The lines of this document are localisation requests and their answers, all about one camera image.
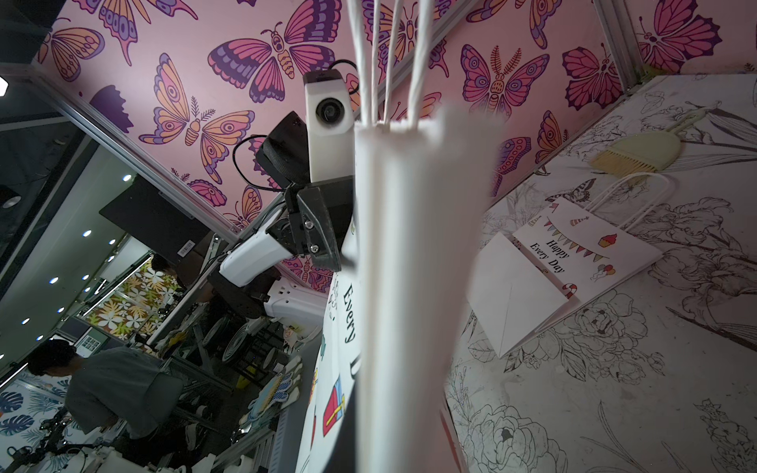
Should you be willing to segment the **white paper bag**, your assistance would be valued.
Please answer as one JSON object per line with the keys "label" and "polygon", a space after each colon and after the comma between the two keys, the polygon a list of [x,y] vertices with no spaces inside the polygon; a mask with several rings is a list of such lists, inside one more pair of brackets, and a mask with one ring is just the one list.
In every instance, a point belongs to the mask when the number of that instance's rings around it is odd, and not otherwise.
{"label": "white paper bag", "polygon": [[444,386],[477,254],[502,121],[443,106],[422,114],[435,3],[419,5],[413,55],[378,73],[362,9],[348,5],[361,87],[355,213],[333,277],[296,468],[462,472]]}
{"label": "white paper bag", "polygon": [[[647,184],[654,196],[619,225],[597,215],[623,186]],[[582,309],[662,258],[630,231],[675,189],[659,173],[632,173],[585,206],[563,197],[512,236],[496,234],[475,259],[467,303],[494,356]]]}

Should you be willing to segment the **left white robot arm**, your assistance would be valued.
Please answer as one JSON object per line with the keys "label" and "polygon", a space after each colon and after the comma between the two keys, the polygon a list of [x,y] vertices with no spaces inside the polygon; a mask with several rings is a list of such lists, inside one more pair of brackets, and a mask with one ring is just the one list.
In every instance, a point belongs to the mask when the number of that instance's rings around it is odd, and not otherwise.
{"label": "left white robot arm", "polygon": [[338,272],[354,208],[354,117],[328,108],[300,118],[290,112],[267,135],[250,138],[254,167],[276,198],[226,256],[217,282],[244,289],[278,263],[305,256]]}

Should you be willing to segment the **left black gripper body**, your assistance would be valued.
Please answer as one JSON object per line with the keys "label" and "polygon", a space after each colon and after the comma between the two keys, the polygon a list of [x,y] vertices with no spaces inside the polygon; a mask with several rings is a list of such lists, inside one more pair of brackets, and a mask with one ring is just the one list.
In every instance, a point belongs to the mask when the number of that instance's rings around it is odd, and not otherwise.
{"label": "left black gripper body", "polygon": [[284,248],[309,256],[313,266],[339,272],[341,246],[354,212],[354,177],[307,185],[292,184],[284,193]]}

